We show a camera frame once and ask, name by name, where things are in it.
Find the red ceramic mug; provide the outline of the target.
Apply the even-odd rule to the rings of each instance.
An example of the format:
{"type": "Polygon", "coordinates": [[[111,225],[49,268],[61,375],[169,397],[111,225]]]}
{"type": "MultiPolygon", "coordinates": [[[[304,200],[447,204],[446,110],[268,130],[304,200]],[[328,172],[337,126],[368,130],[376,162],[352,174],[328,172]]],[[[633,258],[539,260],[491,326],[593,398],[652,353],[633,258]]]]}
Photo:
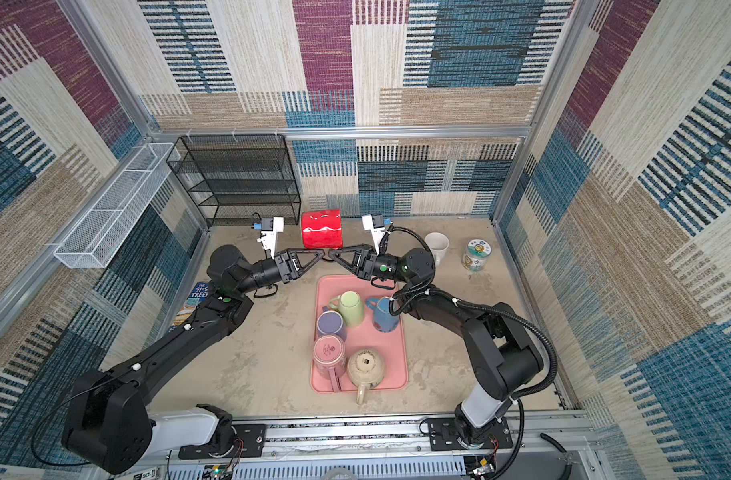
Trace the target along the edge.
{"type": "Polygon", "coordinates": [[[301,214],[301,238],[306,249],[338,249],[343,246],[341,213],[338,209],[301,214]]]}

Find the light green ceramic mug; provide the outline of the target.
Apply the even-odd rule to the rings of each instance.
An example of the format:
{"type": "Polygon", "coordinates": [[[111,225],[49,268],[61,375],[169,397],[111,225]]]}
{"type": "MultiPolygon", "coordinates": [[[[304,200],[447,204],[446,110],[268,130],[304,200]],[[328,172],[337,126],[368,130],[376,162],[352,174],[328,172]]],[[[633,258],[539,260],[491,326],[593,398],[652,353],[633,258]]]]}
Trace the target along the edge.
{"type": "Polygon", "coordinates": [[[332,298],[328,307],[339,313],[348,328],[358,327],[365,318],[364,302],[354,291],[345,291],[332,298]]]}

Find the white ceramic mug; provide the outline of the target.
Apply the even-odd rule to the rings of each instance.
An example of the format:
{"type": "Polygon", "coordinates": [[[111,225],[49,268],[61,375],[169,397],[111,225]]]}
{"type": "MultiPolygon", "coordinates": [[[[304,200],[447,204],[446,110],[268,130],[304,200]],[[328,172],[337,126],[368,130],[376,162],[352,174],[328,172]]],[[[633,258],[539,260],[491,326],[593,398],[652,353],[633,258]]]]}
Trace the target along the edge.
{"type": "Polygon", "coordinates": [[[441,261],[443,261],[445,255],[447,255],[447,250],[449,250],[449,244],[451,244],[449,238],[445,234],[431,232],[425,235],[425,243],[429,246],[433,258],[435,258],[435,265],[441,265],[441,261]]]}

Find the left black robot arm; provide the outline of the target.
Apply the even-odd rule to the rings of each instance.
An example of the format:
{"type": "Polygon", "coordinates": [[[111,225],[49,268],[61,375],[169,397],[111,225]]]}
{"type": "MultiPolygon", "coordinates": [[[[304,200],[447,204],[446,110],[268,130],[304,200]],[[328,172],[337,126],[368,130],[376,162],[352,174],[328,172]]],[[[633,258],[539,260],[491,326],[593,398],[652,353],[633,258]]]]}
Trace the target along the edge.
{"type": "Polygon", "coordinates": [[[234,245],[217,248],[207,269],[207,298],[183,324],[109,370],[90,370],[75,381],[62,446],[111,474],[131,468],[162,425],[147,412],[154,396],[199,354],[243,324],[253,306],[249,293],[301,278],[324,254],[320,249],[309,253],[307,264],[299,259],[300,249],[251,263],[234,245]]]}

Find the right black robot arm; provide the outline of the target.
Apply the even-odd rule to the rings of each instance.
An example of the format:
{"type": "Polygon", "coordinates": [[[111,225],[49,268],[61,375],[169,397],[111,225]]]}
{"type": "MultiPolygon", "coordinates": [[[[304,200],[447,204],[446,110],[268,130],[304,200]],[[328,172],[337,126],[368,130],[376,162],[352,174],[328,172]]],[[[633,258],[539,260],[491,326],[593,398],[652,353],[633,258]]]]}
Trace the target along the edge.
{"type": "Polygon", "coordinates": [[[393,306],[463,338],[475,374],[475,388],[455,409],[455,429],[466,446],[487,441],[509,407],[551,385],[557,352],[551,340],[503,302],[471,303],[433,285],[435,258],[423,248],[401,257],[362,244],[329,252],[330,258],[362,280],[391,280],[403,288],[393,306]]]}

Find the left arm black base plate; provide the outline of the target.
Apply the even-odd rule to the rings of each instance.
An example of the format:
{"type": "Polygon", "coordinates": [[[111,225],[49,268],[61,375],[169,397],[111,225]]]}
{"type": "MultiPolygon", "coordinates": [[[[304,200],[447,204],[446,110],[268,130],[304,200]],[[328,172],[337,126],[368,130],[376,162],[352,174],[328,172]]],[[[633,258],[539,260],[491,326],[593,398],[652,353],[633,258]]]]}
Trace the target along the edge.
{"type": "Polygon", "coordinates": [[[232,459],[238,456],[257,458],[262,455],[266,424],[232,424],[217,428],[209,442],[179,448],[180,460],[232,459]]]}

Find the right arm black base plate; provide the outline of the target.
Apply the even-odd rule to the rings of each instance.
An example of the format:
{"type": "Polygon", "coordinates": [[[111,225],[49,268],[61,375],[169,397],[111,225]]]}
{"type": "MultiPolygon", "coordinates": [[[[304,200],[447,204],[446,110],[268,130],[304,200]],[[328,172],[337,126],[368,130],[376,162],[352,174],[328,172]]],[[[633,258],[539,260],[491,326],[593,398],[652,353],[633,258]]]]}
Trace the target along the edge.
{"type": "Polygon", "coordinates": [[[457,432],[455,418],[429,417],[419,422],[419,433],[429,438],[431,450],[495,450],[497,448],[511,449],[513,436],[509,424],[505,420],[495,421],[485,428],[483,434],[475,440],[465,441],[457,432]]]}

